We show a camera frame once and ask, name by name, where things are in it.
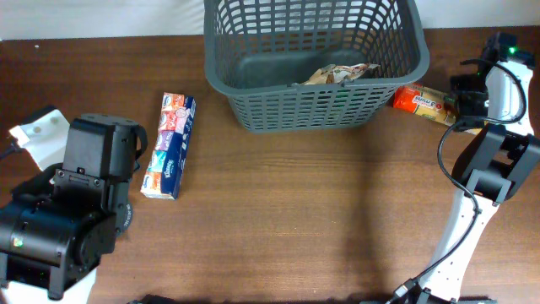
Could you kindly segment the red spaghetti packet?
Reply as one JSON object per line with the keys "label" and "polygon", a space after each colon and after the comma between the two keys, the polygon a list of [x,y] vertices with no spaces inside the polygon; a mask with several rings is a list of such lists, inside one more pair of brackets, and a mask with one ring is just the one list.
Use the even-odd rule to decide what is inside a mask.
{"label": "red spaghetti packet", "polygon": [[451,96],[445,92],[412,83],[396,90],[392,105],[449,127],[456,122],[454,103]]}

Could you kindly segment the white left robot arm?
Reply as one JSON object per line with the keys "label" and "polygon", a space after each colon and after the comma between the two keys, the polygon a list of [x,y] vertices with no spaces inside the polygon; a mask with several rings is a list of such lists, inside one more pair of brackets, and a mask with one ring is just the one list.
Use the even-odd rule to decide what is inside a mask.
{"label": "white left robot arm", "polygon": [[138,122],[51,107],[12,129],[40,173],[1,208],[1,301],[85,303],[101,259],[132,223],[132,176],[148,148]]}

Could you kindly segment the grey plastic lattice basket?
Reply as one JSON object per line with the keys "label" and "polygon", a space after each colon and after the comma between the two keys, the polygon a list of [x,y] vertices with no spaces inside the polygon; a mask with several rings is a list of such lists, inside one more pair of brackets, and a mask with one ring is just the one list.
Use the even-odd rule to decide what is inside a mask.
{"label": "grey plastic lattice basket", "polygon": [[206,0],[205,74],[253,133],[351,128],[421,79],[414,0]]}

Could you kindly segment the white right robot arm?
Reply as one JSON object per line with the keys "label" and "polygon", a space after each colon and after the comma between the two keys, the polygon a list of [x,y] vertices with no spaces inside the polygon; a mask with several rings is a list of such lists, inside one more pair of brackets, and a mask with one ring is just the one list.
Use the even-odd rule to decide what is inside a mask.
{"label": "white right robot arm", "polygon": [[515,35],[490,36],[476,73],[451,77],[450,132],[476,131],[445,176],[456,187],[445,231],[425,270],[399,285],[392,303],[460,303],[467,266],[500,205],[512,198],[539,162],[539,139],[528,114],[536,66]]}

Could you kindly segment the beige brown snack pouch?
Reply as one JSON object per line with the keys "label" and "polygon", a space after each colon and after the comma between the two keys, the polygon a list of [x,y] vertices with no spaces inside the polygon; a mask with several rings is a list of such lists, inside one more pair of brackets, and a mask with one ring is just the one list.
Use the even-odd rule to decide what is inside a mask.
{"label": "beige brown snack pouch", "polygon": [[359,63],[353,66],[330,64],[316,70],[303,84],[342,84],[368,78],[378,67],[379,65],[374,63]]}

